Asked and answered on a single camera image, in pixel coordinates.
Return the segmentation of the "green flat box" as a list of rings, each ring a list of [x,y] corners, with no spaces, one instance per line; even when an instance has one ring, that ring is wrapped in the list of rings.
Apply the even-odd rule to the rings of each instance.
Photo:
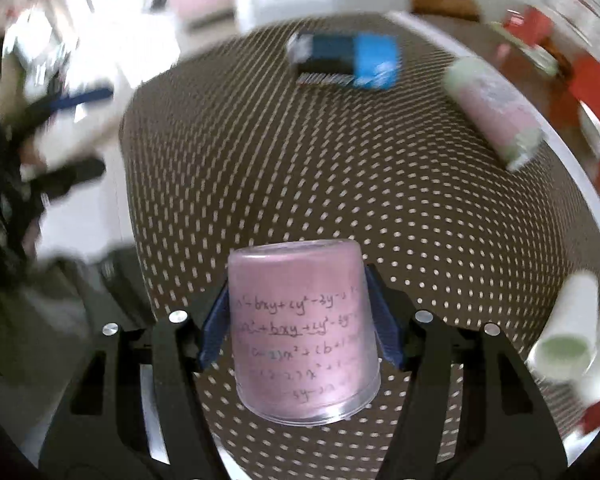
[[[546,49],[540,46],[528,46],[509,32],[501,23],[490,22],[489,27],[510,44],[513,44],[541,72],[550,77],[555,77],[558,74],[558,61]]]

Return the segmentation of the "brown wooden chair left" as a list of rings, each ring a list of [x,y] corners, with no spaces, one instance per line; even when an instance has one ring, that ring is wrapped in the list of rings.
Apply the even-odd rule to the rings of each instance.
[[[475,0],[411,0],[414,14],[437,15],[445,18],[478,22],[481,12]]]

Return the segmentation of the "blue black can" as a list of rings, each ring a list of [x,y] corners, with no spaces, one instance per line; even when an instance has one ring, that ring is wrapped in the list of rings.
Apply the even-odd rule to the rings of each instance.
[[[364,90],[389,90],[401,68],[393,36],[356,32],[299,30],[286,45],[287,60],[297,84]]]

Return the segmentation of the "pink plastic cup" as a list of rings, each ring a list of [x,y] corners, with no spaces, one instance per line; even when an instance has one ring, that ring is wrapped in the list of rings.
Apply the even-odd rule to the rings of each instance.
[[[227,261],[239,399],[276,424],[350,417],[379,391],[364,260],[354,240],[237,249]]]

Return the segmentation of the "pink green canister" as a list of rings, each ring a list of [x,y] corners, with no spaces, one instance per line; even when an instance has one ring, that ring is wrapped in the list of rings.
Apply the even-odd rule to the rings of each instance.
[[[476,56],[458,58],[445,69],[442,84],[509,172],[535,156],[544,132],[533,107],[492,65]]]

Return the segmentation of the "white paper cup front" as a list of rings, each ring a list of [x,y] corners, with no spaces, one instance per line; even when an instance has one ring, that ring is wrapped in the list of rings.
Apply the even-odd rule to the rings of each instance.
[[[529,353],[530,368],[558,384],[580,379],[596,355],[597,323],[598,279],[589,270],[573,272]]]

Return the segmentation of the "brown polka dot tablecloth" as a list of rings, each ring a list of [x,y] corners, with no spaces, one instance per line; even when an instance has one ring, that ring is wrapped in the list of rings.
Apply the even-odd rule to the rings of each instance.
[[[396,37],[386,92],[300,87],[300,28]],[[527,354],[565,277],[600,280],[600,198],[555,131],[503,169],[446,97],[452,54],[405,18],[358,14],[252,32],[138,88],[120,141],[151,307],[191,304],[239,247],[350,238],[444,322],[503,327]]]

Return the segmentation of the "white ceramic bowl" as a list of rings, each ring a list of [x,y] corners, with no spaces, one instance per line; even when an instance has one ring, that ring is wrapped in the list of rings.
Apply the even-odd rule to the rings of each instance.
[[[583,101],[579,102],[578,116],[584,138],[593,154],[600,160],[600,118]]]

